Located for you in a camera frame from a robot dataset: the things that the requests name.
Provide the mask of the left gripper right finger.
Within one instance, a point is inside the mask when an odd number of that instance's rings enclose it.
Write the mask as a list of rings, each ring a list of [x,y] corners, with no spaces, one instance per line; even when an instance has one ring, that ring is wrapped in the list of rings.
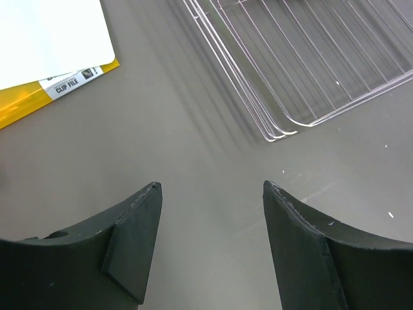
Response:
[[[349,226],[274,182],[263,208],[283,309],[411,309],[412,244]]]

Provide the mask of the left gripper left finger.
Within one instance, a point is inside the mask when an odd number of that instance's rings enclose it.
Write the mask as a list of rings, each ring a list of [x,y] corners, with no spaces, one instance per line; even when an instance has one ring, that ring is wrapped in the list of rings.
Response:
[[[137,309],[143,304],[162,209],[152,182],[44,238],[1,241],[2,309]]]

